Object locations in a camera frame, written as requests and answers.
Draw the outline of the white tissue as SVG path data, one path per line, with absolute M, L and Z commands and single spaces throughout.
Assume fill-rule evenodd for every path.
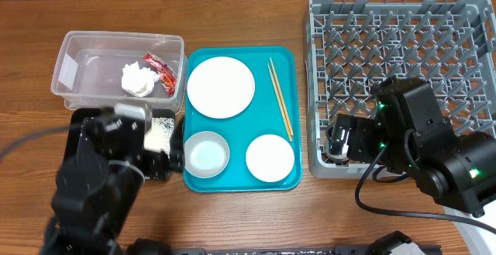
M 122 69 L 121 88 L 134 97 L 148 96 L 160 75 L 149 67 L 140 67 L 138 62 L 126 64 Z

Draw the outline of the pink bowl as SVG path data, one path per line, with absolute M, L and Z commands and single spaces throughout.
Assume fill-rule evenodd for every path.
M 295 155 L 287 140 L 274 134 L 266 134 L 257 137 L 248 146 L 246 165 L 259 181 L 278 182 L 291 173 Z

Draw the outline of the white rice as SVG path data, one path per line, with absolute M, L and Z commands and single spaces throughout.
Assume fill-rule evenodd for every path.
M 170 141 L 175 123 L 172 118 L 152 118 L 150 130 L 144 136 L 144 148 L 155 152 L 170 153 Z

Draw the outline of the grey bowl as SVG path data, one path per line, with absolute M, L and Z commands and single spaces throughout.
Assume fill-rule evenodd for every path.
M 222 173 L 229 157 L 229 145 L 218 133 L 202 131 L 184 143 L 184 168 L 194 177 L 211 178 Z

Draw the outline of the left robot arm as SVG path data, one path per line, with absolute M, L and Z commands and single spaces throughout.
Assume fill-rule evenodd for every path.
M 170 151 L 144 147 L 149 119 L 100 115 L 83 120 L 75 153 L 56 176 L 43 254 L 169 254 L 168 245 L 138 239 L 124 250 L 118 237 L 149 179 L 166 181 L 184 170 L 184 128 L 174 129 Z

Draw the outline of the red snack wrapper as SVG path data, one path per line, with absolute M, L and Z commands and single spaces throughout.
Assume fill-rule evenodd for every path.
M 175 93 L 177 84 L 175 72 L 164 60 L 153 53 L 148 53 L 144 57 L 144 60 L 156 69 L 157 73 L 160 75 L 160 82 L 164 86 L 167 95 L 172 97 Z

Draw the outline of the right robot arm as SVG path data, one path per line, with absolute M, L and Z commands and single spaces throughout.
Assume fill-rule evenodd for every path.
M 377 103 L 372 119 L 338 114 L 326 131 L 328 157 L 368 165 L 368 177 L 385 169 L 392 182 L 411 178 L 444 209 L 442 214 L 376 208 L 379 215 L 453 222 L 472 254 L 495 252 L 495 138 L 481 131 L 455 134 L 435 94 L 419 78 L 391 77 L 371 89 Z

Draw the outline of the white cup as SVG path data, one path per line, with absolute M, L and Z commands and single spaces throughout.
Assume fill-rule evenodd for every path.
M 329 150 L 326 152 L 326 156 L 333 162 L 333 163 L 342 163 L 344 161 L 348 161 L 348 157 L 346 153 L 343 153 L 342 151 L 332 151 Z

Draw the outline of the large white plate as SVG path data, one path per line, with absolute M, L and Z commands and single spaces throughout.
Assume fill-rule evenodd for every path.
M 243 112 L 255 94 L 251 70 L 233 57 L 212 57 L 197 65 L 188 78 L 191 105 L 212 119 L 228 119 Z

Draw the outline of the wooden chopstick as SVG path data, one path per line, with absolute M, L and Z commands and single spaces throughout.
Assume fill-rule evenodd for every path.
M 277 85 L 278 92 L 279 92 L 280 97 L 281 97 L 282 106 L 283 106 L 283 109 L 284 109 L 284 113 L 286 115 L 286 118 L 288 120 L 289 129 L 290 129 L 290 132 L 291 132 L 291 135 L 292 135 L 292 139 L 293 139 L 293 137 L 294 137 L 294 131 L 293 131 L 293 128 L 292 128 L 292 125 L 291 125 L 291 120 L 290 120 L 290 117 L 289 117 L 288 109 L 287 109 L 287 106 L 286 106 L 286 103 L 285 103 L 285 100 L 284 100 L 284 95 L 282 93 L 281 85 L 280 85 L 280 82 L 279 82 L 279 79 L 278 79 L 278 76 L 277 76 L 277 71 L 276 71 L 276 68 L 274 66 L 274 62 L 273 62 L 273 59 L 272 58 L 270 58 L 270 67 L 271 67 L 272 73 L 274 74 L 274 79 L 275 79 L 275 82 L 276 82 L 276 85 Z
M 277 85 L 276 85 L 276 82 L 275 82 L 275 79 L 274 79 L 274 74 L 272 73 L 271 67 L 270 67 L 270 65 L 268 63 L 267 63 L 267 68 L 268 68 L 268 71 L 269 71 L 271 83 L 272 83 L 272 86 L 273 86 L 273 89 L 274 89 L 274 93 L 276 95 L 277 103 L 278 103 L 278 106 L 279 106 L 279 109 L 280 109 L 281 117 L 282 117 L 283 122 L 284 122 L 284 127 L 286 129 L 289 142 L 292 142 L 292 135 L 291 135 L 291 132 L 290 132 L 290 129 L 289 129 L 288 120 L 287 120 L 286 115 L 284 113 L 284 109 L 283 109 L 282 102 L 281 102 L 281 97 L 280 97 L 280 94 L 278 92 Z

